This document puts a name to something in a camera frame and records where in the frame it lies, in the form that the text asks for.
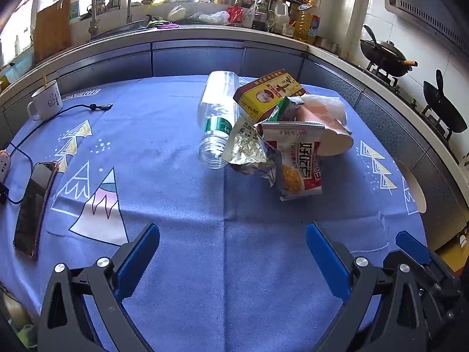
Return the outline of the chrome kitchen faucet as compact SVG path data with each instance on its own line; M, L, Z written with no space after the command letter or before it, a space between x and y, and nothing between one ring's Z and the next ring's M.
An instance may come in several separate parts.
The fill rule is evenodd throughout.
M60 0L59 8L63 7L65 0ZM125 17L125 24L128 26L133 23L133 15L131 13L131 2L132 0L127 0L127 7L126 7L126 17ZM91 39L94 39L98 36L98 18L97 18L97 5L96 0L91 0L91 23L88 29Z

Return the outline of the black frying pan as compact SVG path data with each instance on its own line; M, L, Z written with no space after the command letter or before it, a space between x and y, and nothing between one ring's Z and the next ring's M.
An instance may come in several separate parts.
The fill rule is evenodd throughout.
M436 86L424 81L423 90L427 108L434 111L452 133L462 133L468 128L462 115L443 92L443 74L440 69L436 70Z

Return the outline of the white enamel mug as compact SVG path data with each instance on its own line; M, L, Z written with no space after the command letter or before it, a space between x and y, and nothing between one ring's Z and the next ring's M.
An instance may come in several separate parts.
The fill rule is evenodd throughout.
M48 82L36 90L26 107L28 116L34 121L46 121L63 108L59 86L56 80Z

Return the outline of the white plastic jug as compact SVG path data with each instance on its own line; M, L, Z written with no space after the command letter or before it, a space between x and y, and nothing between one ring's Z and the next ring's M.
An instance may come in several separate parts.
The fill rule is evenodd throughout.
M273 11L273 32L282 34L284 25L289 23L288 6L284 0L276 0L271 6L270 10Z

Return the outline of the clear plastic water bottle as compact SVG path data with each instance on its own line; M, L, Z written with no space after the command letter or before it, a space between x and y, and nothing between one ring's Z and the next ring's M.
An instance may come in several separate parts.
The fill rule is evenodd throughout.
M239 116L234 95L239 77L234 72L214 71L208 76L197 111L197 122L203 130L199 157L210 169L224 168L222 154Z

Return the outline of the round wooden trash bin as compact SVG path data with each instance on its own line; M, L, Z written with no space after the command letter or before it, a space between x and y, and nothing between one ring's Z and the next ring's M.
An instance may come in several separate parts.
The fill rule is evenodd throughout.
M417 178L400 160L394 159L394 162L402 174L405 205L408 215L417 212L425 213L427 211L427 201Z

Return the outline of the red yellow cardboard box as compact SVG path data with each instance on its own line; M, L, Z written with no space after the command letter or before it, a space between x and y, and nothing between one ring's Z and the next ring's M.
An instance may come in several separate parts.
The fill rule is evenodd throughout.
M283 98L302 96L306 90L284 69L239 87L234 100L254 122L267 119Z

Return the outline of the range hood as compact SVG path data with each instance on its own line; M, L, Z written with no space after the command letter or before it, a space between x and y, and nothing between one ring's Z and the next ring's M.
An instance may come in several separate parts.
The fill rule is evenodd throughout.
M385 0L385 8L468 58L468 15L454 0Z

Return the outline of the red white snack bag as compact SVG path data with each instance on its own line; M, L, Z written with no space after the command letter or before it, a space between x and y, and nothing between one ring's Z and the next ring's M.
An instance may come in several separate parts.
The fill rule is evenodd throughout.
M324 125L318 122L261 123L262 139L273 150L282 201L322 193L317 152Z

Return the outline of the gas stove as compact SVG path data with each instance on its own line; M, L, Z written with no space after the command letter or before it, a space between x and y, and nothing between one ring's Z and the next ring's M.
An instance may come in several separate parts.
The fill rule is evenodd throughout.
M367 67L358 67L362 72L379 81L386 89L399 97L416 115L418 115L424 123L434 132L434 134L442 141L443 145L456 157L455 148L451 146L451 136L454 132L448 124L439 116L433 108L429 106L424 97L424 87L430 83L424 81L423 85L417 82L411 82L411 78L403 76L397 78L386 75L383 70L378 70L376 65L368 64Z

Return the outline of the black smartphone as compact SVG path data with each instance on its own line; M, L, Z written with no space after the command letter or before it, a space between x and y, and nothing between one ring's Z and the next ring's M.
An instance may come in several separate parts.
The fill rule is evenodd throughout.
M36 163L21 201L13 247L18 253L33 260L37 258L40 228L58 168L54 160Z

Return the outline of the silver foil wrapper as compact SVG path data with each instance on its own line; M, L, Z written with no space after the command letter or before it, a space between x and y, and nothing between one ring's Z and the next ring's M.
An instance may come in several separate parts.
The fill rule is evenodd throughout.
M276 166L270 156L268 146L261 139L258 131L248 120L240 117L231 130L222 160L236 172L248 176L258 176L274 186Z

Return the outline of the green white small carton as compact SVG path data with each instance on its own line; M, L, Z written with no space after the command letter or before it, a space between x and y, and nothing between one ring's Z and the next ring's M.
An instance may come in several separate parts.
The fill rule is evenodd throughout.
M301 97L285 97L281 100L268 117L269 122L294 122L297 110L304 104Z

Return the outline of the white plastic bag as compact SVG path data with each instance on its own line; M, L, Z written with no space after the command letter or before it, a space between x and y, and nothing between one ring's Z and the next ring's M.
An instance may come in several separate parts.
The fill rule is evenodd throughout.
M196 12L187 20L196 25L225 26L229 23L229 18L230 15L226 10L220 10L215 13Z

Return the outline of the pink white paper cup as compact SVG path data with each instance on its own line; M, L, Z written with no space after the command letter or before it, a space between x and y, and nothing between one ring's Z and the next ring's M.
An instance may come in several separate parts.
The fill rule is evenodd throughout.
M297 108L297 121L321 125L324 130L318 155L337 156L348 151L354 144L351 131L347 128L345 104L337 96L304 94Z

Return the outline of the blue printed tablecloth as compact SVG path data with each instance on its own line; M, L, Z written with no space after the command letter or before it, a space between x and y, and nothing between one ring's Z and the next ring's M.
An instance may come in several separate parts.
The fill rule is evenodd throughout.
M36 260L13 248L17 204L1 207L1 282L31 313L40 312L56 264L85 267L116 251L110 238L81 229L120 229L131 240L155 223L159 248L124 301L154 350L310 351L341 303L308 250L308 224L375 265L398 232L424 240L393 157L353 110L353 147L321 161L320 195L284 202L261 177L209 169L198 156L206 81L102 85L69 95L51 122L28 121L17 132L6 179L13 199L31 164L77 143L54 181Z

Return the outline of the red plastic bag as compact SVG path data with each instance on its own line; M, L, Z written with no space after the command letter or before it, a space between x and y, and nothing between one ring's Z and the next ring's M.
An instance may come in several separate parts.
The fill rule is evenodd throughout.
M228 22L230 25L241 25L243 17L243 8L241 6L228 6Z

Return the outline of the wooden cutting board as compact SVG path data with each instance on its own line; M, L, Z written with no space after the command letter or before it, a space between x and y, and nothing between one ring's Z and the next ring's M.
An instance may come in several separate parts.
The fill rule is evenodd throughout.
M34 64L72 46L70 0L59 0L37 13L33 31Z

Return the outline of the yellow cooking oil bottle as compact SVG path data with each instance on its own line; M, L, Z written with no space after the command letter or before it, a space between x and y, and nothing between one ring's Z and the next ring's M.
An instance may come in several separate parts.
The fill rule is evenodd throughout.
M320 15L315 0L301 4L296 13L293 38L313 45L320 25Z

